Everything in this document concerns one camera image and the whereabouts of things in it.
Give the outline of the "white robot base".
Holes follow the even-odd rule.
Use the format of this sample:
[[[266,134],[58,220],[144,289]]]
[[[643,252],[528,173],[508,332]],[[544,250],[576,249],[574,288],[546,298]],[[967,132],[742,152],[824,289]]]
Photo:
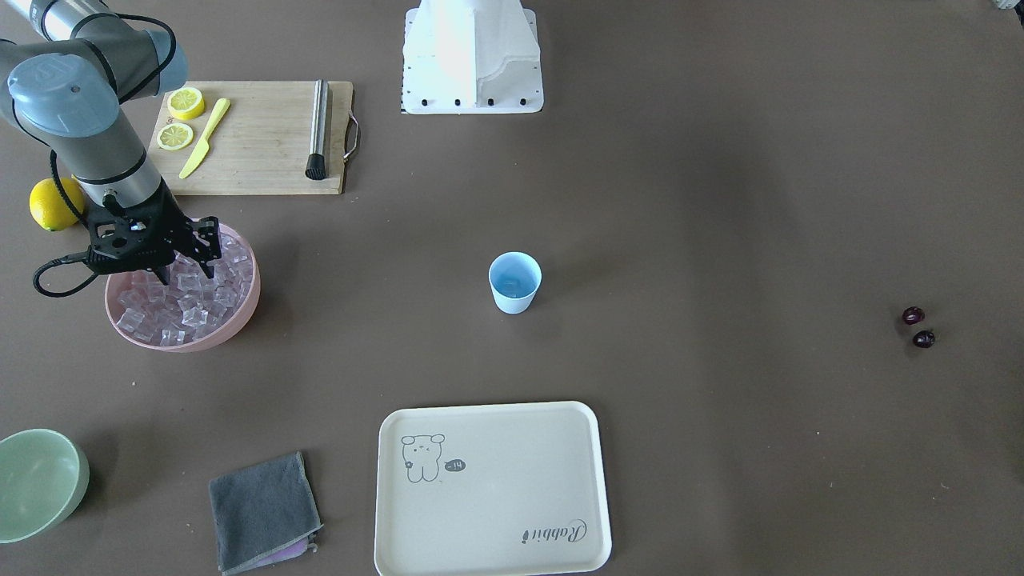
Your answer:
[[[537,15],[519,1],[421,1],[406,12],[402,56],[406,114],[544,108]]]

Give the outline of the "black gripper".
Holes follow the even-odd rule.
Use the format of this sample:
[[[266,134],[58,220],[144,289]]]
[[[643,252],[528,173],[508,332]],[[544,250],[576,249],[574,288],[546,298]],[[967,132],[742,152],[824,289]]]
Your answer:
[[[86,202],[90,245],[84,263],[106,276],[150,270],[163,284],[171,281],[177,256],[194,260],[202,273],[214,278],[214,263],[221,258],[218,218],[188,218],[169,187],[161,182],[150,199],[114,211],[106,204]]]

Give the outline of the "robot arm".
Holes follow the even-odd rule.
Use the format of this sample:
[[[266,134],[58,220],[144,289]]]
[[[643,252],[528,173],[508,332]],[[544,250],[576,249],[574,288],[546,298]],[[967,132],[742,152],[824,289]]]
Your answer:
[[[182,88],[189,75],[173,30],[142,16],[120,14],[102,1],[12,1],[42,42],[2,41],[2,116],[49,149],[51,177],[62,162],[86,197],[79,209],[63,201],[89,233],[80,253],[56,258],[33,278],[65,265],[87,266],[93,278],[146,270],[168,283],[176,258],[194,260],[206,277],[220,259],[219,222],[186,216],[123,102]]]

